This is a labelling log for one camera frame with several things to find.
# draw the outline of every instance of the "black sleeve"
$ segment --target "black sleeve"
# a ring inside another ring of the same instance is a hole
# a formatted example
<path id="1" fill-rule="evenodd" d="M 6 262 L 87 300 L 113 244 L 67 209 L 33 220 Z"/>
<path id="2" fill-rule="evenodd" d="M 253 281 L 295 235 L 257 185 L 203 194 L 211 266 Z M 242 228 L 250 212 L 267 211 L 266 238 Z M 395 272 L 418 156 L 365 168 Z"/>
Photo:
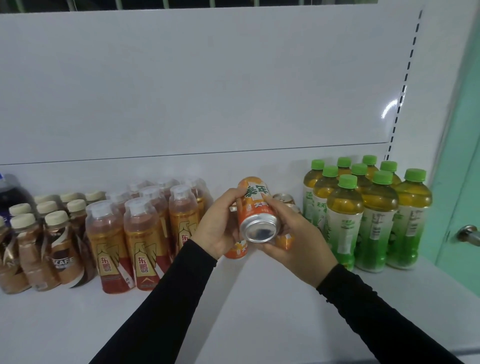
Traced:
<path id="1" fill-rule="evenodd" d="M 342 265 L 332 269 L 317 291 L 337 308 L 380 363 L 461 363 Z"/>
<path id="2" fill-rule="evenodd" d="M 212 256 L 188 240 L 155 289 L 90 363 L 174 363 L 215 266 Z"/>

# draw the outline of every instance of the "dark bottle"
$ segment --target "dark bottle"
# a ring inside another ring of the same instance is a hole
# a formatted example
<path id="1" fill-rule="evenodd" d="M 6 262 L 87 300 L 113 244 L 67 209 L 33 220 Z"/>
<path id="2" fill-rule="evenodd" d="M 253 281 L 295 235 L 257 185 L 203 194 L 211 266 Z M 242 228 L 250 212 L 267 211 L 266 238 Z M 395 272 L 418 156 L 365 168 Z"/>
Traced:
<path id="1" fill-rule="evenodd" d="M 27 202 L 25 195 L 17 188 L 9 184 L 0 173 L 0 216 L 7 226 L 10 226 L 12 218 L 8 209 L 17 204 Z"/>

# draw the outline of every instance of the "left hand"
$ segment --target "left hand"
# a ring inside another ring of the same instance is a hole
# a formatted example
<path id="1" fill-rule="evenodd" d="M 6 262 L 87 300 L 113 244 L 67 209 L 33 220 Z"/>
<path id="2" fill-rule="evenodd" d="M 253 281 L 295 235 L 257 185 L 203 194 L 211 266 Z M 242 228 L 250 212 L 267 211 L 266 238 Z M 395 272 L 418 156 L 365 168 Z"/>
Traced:
<path id="1" fill-rule="evenodd" d="M 230 206 L 247 193 L 246 188 L 230 188 L 207 210 L 192 240 L 213 258 L 228 252 L 240 240 L 237 214 Z"/>

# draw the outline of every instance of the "green tea bottle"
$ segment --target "green tea bottle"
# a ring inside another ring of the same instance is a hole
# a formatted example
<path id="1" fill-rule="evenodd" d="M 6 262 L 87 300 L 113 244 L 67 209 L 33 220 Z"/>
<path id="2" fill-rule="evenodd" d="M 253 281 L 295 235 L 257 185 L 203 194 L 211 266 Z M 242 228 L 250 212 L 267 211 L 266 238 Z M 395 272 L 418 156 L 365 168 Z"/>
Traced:
<path id="1" fill-rule="evenodd" d="M 361 194 L 364 190 L 369 188 L 372 185 L 372 181 L 370 181 L 367 177 L 367 165 L 364 163 L 356 163 L 352 165 L 352 174 L 357 176 L 357 191 Z"/>
<path id="2" fill-rule="evenodd" d="M 393 162 L 392 160 L 384 160 L 382 163 L 380 163 L 380 170 L 385 170 L 387 172 L 393 173 L 392 187 L 402 183 L 400 177 L 395 174 L 396 168 L 397 162 Z"/>
<path id="3" fill-rule="evenodd" d="M 327 197 L 338 186 L 338 168 L 336 166 L 326 166 L 324 175 L 313 187 L 313 215 L 312 224 L 318 227 L 321 232 L 324 231 L 325 219 L 327 215 Z"/>
<path id="4" fill-rule="evenodd" d="M 412 269 L 417 262 L 423 225 L 432 204 L 432 193 L 423 184 L 426 175 L 425 170 L 409 168 L 405 181 L 395 186 L 399 206 L 387 251 L 387 264 L 394 268 Z"/>
<path id="5" fill-rule="evenodd" d="M 355 247 L 355 266 L 367 272 L 385 268 L 393 217 L 398 209 L 398 195 L 391 187 L 392 173 L 378 170 L 373 184 L 363 194 L 363 217 Z"/>
<path id="6" fill-rule="evenodd" d="M 360 221 L 363 214 L 363 200 L 357 188 L 357 176 L 340 176 L 338 187 L 327 199 L 327 219 L 324 234 L 330 249 L 340 264 L 353 269 L 353 255 Z"/>
<path id="7" fill-rule="evenodd" d="M 350 170 L 350 165 L 352 164 L 352 160 L 349 157 L 339 157 L 336 166 L 338 167 L 338 177 L 340 178 L 342 174 L 352 174 Z"/>
<path id="8" fill-rule="evenodd" d="M 367 178 L 371 181 L 375 172 L 378 171 L 378 168 L 375 167 L 375 164 L 377 164 L 377 156 L 367 154 L 363 156 L 363 159 L 361 161 L 362 163 L 365 163 L 367 165 Z"/>
<path id="9" fill-rule="evenodd" d="M 313 186 L 323 176 L 325 162 L 322 159 L 312 160 L 312 169 L 303 178 L 303 217 L 312 222 Z"/>

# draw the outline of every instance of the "hand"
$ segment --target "hand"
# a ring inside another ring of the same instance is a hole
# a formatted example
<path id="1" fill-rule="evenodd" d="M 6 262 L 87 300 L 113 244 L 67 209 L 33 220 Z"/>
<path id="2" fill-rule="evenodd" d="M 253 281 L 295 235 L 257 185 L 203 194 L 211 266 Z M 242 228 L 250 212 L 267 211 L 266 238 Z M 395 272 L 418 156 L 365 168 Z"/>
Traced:
<path id="1" fill-rule="evenodd" d="M 288 251 L 271 244 L 257 244 L 257 248 L 282 263 L 302 281 L 317 288 L 338 263 L 322 233 L 282 202 L 270 196 L 264 197 L 282 220 L 283 232 L 290 233 L 295 240 Z"/>
<path id="2" fill-rule="evenodd" d="M 230 188 L 221 195 L 192 236 L 194 242 L 217 260 L 240 240 L 237 213 L 230 212 L 230 206 L 246 193 L 246 188 Z"/>

